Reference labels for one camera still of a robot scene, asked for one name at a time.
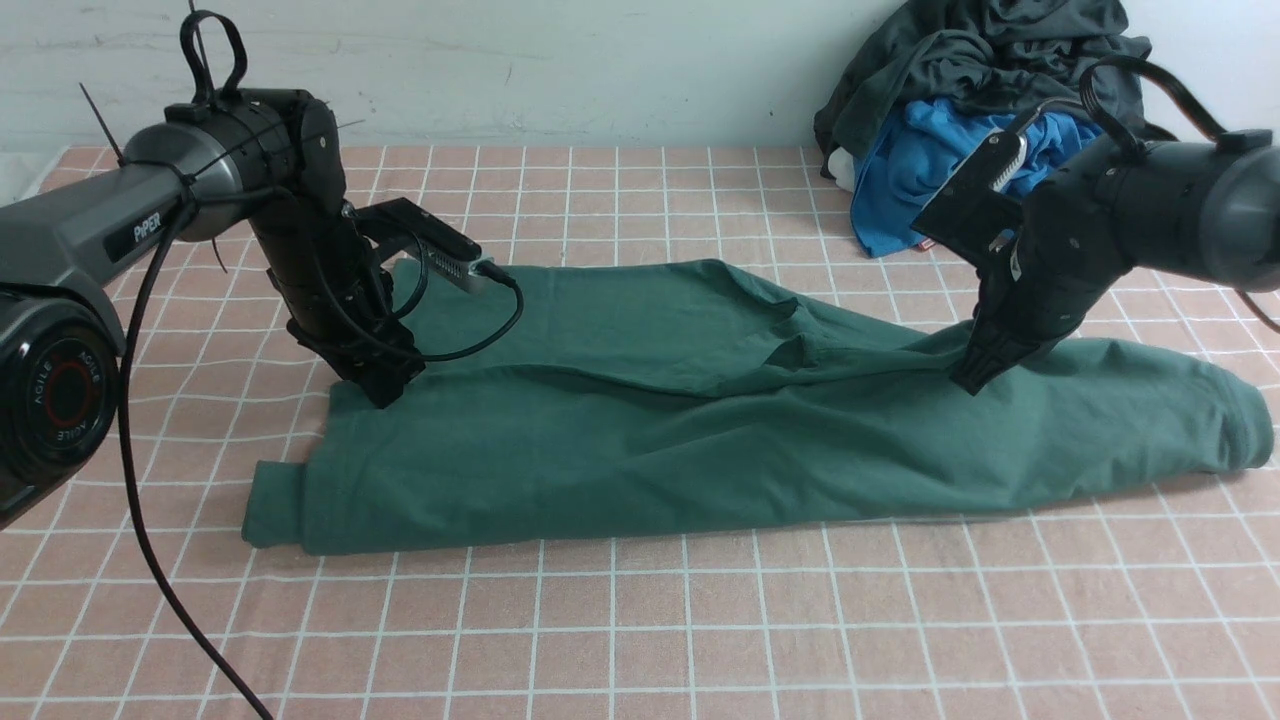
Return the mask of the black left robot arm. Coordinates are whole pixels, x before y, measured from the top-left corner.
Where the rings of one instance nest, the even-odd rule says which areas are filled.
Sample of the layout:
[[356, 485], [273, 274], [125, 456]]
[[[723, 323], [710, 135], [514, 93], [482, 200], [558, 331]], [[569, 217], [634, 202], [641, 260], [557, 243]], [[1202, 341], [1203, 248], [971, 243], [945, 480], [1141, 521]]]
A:
[[247, 222], [288, 332], [379, 407], [422, 370], [375, 242], [346, 201], [337, 120], [301, 90], [177, 104], [120, 165], [1, 215], [3, 524], [73, 477], [125, 402], [125, 332], [105, 288], [165, 241]]

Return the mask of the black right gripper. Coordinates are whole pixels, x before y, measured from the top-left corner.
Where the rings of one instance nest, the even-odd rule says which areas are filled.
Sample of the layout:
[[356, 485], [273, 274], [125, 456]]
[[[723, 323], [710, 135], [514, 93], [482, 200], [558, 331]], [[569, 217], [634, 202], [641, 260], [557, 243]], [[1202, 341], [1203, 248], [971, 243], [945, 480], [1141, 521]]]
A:
[[950, 380], [977, 396], [1005, 372], [1070, 336], [1134, 268], [1098, 191], [1102, 170], [1062, 168], [1021, 199], [1021, 224], [983, 281], [979, 311]]

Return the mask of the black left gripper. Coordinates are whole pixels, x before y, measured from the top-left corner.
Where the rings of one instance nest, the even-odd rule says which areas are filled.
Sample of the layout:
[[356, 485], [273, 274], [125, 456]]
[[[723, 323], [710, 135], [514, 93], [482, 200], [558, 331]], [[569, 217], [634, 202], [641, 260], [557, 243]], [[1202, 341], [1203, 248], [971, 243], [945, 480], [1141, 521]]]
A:
[[346, 206], [274, 195], [250, 225], [291, 314], [288, 332], [385, 409], [426, 364], [412, 332], [393, 318], [390, 275]]

